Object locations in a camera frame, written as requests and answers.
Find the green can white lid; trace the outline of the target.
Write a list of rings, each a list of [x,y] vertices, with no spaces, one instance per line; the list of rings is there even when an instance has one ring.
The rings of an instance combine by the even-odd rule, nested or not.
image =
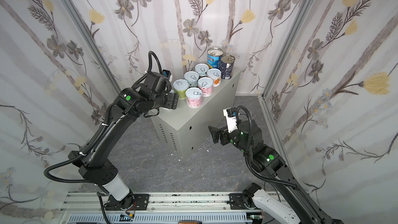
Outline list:
[[[186,98],[186,91],[190,88],[190,84],[185,79],[176,80],[173,83],[174,91],[178,94],[179,99]]]

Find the pale pink can white lid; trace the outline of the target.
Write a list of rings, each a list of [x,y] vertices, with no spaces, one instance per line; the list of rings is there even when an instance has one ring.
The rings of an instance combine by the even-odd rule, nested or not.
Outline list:
[[[197,87],[186,91],[186,102],[189,108],[199,108],[202,105],[202,90]]]

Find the light teal can white lid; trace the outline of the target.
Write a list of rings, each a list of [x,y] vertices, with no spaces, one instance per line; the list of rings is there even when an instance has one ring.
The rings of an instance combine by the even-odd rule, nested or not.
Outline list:
[[[199,74],[195,71],[189,71],[184,74],[184,79],[189,83],[190,88],[198,86],[199,78]]]

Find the orange can white lid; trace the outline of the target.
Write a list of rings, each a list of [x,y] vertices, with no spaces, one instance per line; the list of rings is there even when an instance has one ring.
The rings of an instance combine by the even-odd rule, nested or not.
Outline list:
[[[210,68],[207,73],[207,77],[211,78],[214,83],[214,87],[218,87],[221,84],[221,76],[222,73],[219,69],[217,68]]]

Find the blue soup can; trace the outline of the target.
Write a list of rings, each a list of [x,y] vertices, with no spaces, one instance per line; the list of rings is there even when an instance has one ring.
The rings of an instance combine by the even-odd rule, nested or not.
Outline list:
[[[207,51],[207,65],[209,68],[218,68],[219,60],[223,56],[223,50],[218,47],[209,48]]]

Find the dark navy food can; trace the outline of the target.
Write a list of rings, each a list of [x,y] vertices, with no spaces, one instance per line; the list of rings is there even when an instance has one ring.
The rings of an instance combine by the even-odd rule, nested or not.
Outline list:
[[[219,70],[221,71],[222,79],[230,79],[233,74],[233,66],[235,57],[231,55],[225,55],[219,60]]]

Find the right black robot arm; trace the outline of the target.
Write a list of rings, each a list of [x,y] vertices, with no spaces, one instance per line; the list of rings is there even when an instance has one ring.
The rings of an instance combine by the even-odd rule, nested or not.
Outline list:
[[[260,209],[281,224],[341,224],[328,215],[302,188],[282,156],[264,144],[262,131],[244,106],[226,108],[227,126],[210,126],[213,142],[233,144],[243,153],[248,170],[258,179],[270,183],[283,196],[286,204],[272,198],[256,183],[246,187],[241,197],[231,196],[230,205]]]

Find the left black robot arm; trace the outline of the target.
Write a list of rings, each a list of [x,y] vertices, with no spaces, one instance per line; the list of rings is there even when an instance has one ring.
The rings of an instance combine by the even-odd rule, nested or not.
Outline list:
[[[122,90],[106,111],[96,134],[79,151],[71,151],[68,160],[50,166],[44,175],[60,183],[92,183],[109,195],[107,208],[131,210],[137,206],[132,190],[121,179],[118,169],[108,159],[109,154],[128,127],[140,116],[149,118],[151,110],[175,110],[178,95],[171,93],[171,72],[162,69],[157,55],[148,53],[149,65],[144,76],[133,86]],[[52,170],[73,164],[81,179],[59,178]]]

